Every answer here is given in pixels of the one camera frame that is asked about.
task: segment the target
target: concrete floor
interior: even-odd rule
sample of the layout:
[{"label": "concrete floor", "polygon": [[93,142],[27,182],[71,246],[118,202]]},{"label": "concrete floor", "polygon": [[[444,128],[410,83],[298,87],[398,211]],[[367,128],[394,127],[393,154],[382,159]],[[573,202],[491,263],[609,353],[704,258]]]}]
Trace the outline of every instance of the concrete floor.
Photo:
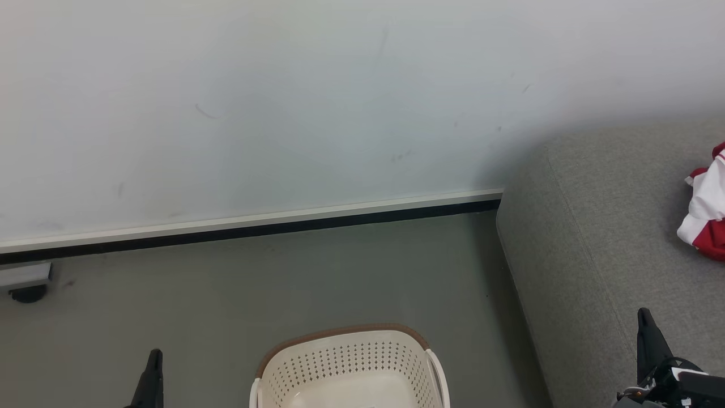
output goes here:
[{"label": "concrete floor", "polygon": [[42,301],[0,297],[0,404],[124,407],[152,348],[166,406],[246,407],[262,356],[400,322],[454,407],[548,407],[494,211],[66,258]]}]

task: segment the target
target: red and white garment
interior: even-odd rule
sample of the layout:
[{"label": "red and white garment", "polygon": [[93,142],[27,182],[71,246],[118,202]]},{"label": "red and white garment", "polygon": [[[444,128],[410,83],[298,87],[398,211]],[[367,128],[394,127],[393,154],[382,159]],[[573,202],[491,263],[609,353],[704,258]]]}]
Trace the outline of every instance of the red and white garment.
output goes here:
[{"label": "red and white garment", "polygon": [[713,149],[710,168],[693,171],[685,182],[692,186],[692,200],[677,236],[703,255],[725,262],[725,143]]}]

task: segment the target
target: gray sofa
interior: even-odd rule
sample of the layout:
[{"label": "gray sofa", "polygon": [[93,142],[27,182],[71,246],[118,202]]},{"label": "gray sofa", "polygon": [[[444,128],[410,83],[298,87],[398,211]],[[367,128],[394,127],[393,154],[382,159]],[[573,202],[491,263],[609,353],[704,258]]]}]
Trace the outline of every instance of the gray sofa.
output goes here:
[{"label": "gray sofa", "polygon": [[497,225],[555,407],[610,407],[636,383],[637,309],[675,356],[725,376],[725,264],[680,241],[725,121],[560,137],[506,187]]}]

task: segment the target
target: white plastic basket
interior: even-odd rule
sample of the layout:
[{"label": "white plastic basket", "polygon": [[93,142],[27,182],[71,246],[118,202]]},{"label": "white plastic basket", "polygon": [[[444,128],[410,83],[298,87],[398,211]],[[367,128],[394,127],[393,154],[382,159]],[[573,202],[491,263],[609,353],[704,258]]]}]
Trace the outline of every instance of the white plastic basket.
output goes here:
[{"label": "white plastic basket", "polygon": [[257,371],[249,408],[450,408],[450,397],[423,337],[403,325],[364,325],[272,349]]}]

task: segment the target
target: black baseboard strip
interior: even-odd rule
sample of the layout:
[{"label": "black baseboard strip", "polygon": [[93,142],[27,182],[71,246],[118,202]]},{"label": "black baseboard strip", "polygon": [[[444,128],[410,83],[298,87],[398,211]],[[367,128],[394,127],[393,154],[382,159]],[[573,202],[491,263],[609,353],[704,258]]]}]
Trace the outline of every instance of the black baseboard strip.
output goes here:
[{"label": "black baseboard strip", "polygon": [[350,225],[375,224],[381,222],[403,221],[408,219],[424,219],[438,216],[451,216],[461,213],[478,213],[495,210],[501,200],[479,201],[477,203],[440,205],[437,207],[412,208],[410,210],[387,211],[384,213],[361,214],[358,216],[342,216],[309,221],[288,222],[284,224],[260,225],[218,231],[195,232],[192,234],[168,235],[166,237],[141,238],[138,240],[114,241],[102,244],[76,245],[62,248],[28,250],[24,252],[0,254],[0,265],[19,264],[22,262],[45,261],[69,256],[93,255],[97,253],[119,252],[144,248],[165,247],[170,245],[192,244],[234,238],[259,237],[261,235],[283,234],[286,232],[308,231],[347,227]]}]

